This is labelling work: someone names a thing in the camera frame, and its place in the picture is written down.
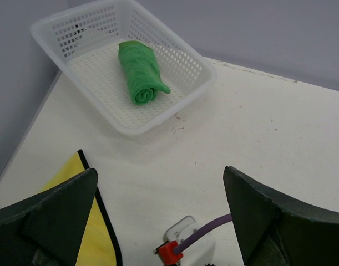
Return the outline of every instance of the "yellow towel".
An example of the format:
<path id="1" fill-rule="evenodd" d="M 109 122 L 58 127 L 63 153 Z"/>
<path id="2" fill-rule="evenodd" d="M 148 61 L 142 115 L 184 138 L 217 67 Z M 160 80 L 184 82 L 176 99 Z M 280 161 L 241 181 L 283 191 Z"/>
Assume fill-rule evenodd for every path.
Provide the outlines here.
<path id="1" fill-rule="evenodd" d="M 79 150 L 43 187 L 42 191 L 57 186 L 88 168 L 83 151 Z M 83 234 L 76 266 L 122 266 L 119 243 L 98 188 Z"/>

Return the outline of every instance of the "white plastic basket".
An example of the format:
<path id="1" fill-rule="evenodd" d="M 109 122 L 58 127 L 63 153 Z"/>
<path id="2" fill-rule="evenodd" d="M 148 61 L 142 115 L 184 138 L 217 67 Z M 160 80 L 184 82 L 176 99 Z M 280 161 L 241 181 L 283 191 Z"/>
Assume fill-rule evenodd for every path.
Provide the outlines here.
<path id="1" fill-rule="evenodd" d="M 126 135 L 163 123 L 217 78 L 209 62 L 133 0 L 75 7 L 34 23 L 31 33 L 112 126 Z M 131 102 L 118 61 L 118 44 L 129 39 L 153 48 L 171 94 L 159 93 L 144 106 Z"/>

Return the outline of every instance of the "red clip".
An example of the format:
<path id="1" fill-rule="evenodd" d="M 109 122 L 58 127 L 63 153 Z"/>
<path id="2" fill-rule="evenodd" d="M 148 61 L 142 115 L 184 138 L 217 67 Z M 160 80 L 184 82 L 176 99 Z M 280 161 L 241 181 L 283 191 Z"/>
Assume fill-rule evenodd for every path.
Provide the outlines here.
<path id="1" fill-rule="evenodd" d="M 161 257 L 164 265 L 173 265 L 180 261 L 183 257 L 182 253 L 174 254 L 173 249 L 176 246 L 178 246 L 177 241 L 171 241 L 158 249 L 159 256 Z"/>

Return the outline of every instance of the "green cloth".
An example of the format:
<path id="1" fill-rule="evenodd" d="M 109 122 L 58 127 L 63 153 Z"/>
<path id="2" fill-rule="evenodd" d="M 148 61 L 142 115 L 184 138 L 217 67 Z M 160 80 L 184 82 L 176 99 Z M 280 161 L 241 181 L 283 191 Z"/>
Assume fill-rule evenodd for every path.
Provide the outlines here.
<path id="1" fill-rule="evenodd" d="M 170 88 L 160 78 L 159 66 L 151 48 L 135 40 L 122 42 L 119 44 L 119 61 L 135 105 L 153 101 L 158 91 L 170 94 Z"/>

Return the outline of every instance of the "table surface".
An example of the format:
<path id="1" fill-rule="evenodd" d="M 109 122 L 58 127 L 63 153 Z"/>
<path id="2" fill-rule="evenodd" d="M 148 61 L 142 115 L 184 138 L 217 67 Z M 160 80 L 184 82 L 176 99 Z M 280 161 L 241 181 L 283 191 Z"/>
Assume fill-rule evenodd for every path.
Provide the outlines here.
<path id="1" fill-rule="evenodd" d="M 204 224 L 229 213 L 225 166 L 339 212 L 339 92 L 208 60 L 217 83 L 132 139 L 62 75 L 0 180 L 0 208 L 37 193 L 83 149 L 98 170 L 124 265 L 161 265 L 152 250 L 186 215 Z M 212 233 L 214 263 L 242 265 L 232 224 Z"/>

